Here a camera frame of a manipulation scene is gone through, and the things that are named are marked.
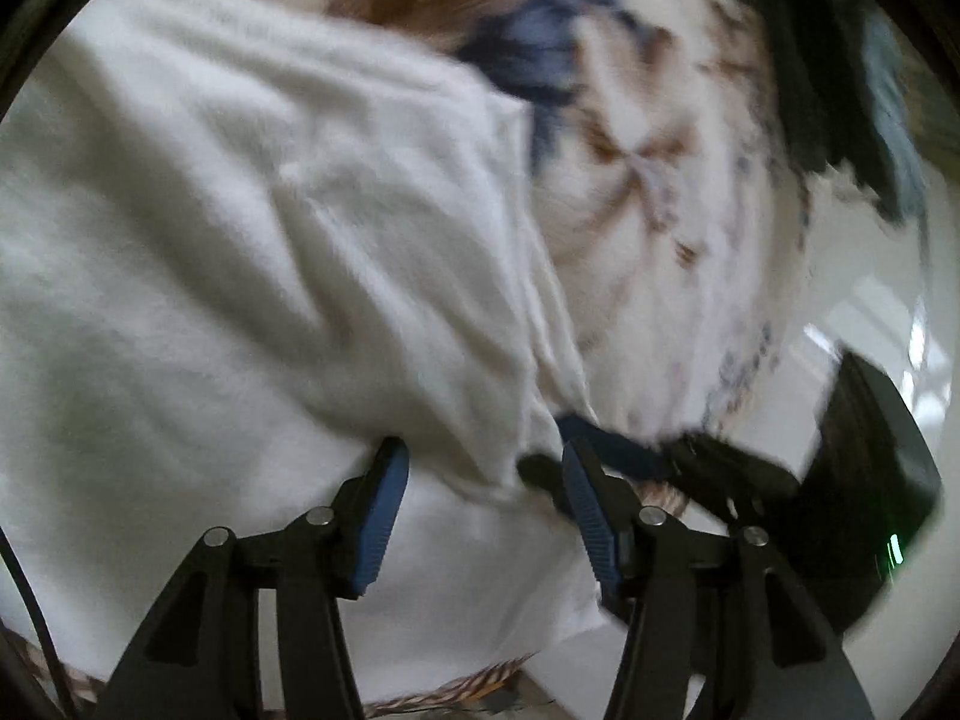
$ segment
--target blue gripper pad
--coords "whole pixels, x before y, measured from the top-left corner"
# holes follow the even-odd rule
[[[353,567],[347,577],[356,595],[363,595],[380,573],[409,475],[410,453],[406,445],[400,439],[385,440],[364,479],[373,488],[355,502],[366,507],[365,513],[359,512]]]
[[[580,529],[584,547],[587,548],[593,576],[596,576],[603,586],[616,587],[622,581],[616,558],[616,533],[604,514],[597,490],[590,483],[578,449],[579,452],[589,451],[589,447],[582,442],[570,442],[563,447],[563,486],[566,497],[573,509],[573,517]]]
[[[602,430],[582,416],[574,413],[561,416],[557,419],[557,427],[560,428],[564,443],[578,437],[588,440],[603,458],[605,466],[635,482],[666,482],[674,473],[669,462],[658,451],[625,436]]]

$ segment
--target green led light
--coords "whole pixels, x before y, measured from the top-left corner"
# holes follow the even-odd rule
[[[902,565],[904,563],[904,553],[899,550],[899,538],[896,533],[890,536],[890,547],[893,550],[894,561],[897,565]]]

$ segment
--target patterned fabric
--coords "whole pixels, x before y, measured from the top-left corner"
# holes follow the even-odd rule
[[[757,0],[277,1],[422,40],[530,101],[533,210],[603,427],[649,442],[746,413],[832,196],[787,157]],[[457,707],[523,661],[367,712]]]
[[[53,682],[50,679],[50,669],[43,657],[40,648],[35,647],[25,638],[16,635],[13,631],[8,631],[7,636],[13,642],[13,647],[17,654],[21,656],[27,664],[28,669],[42,688],[50,692],[53,690]],[[432,693],[421,696],[405,696],[389,702],[376,704],[366,704],[364,712],[367,717],[383,717],[391,714],[405,714],[407,712],[426,712],[429,709],[445,709],[446,707],[459,707],[461,704],[467,704],[477,701],[488,693],[500,688],[513,675],[517,674],[523,664],[528,661],[526,658],[506,661],[502,664],[491,666],[483,671],[479,671],[469,677],[443,685]],[[97,699],[103,693],[106,684],[100,680],[94,680],[83,674],[75,668],[65,666],[67,680],[73,692],[74,697],[80,702],[96,704]],[[264,712],[263,720],[284,720],[284,712]]]

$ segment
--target dark green fabric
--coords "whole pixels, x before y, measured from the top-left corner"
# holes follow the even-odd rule
[[[850,161],[880,197],[877,213],[923,213],[920,156],[908,135],[899,48],[872,0],[757,0],[766,20],[791,163],[819,172]]]

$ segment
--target black device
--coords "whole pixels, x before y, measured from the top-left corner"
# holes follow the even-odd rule
[[[629,610],[605,720],[680,720],[694,673],[704,686],[693,720],[872,718],[840,634],[884,586],[890,533],[908,547],[940,494],[932,456],[886,376],[845,355],[803,483],[705,435],[654,449],[579,418],[560,420],[560,429],[569,439],[560,463],[534,456],[518,470],[576,522],[605,595]],[[605,464],[669,479],[730,534],[689,531],[643,507]],[[133,637],[92,720],[261,717],[256,591],[264,587],[277,590],[289,720],[360,720],[336,599],[356,599],[376,579],[408,466],[403,442],[387,439],[329,507],[275,533],[204,533]],[[56,717],[49,702],[29,709],[37,703],[29,676],[3,655],[0,647],[0,709],[18,712],[5,720]]]

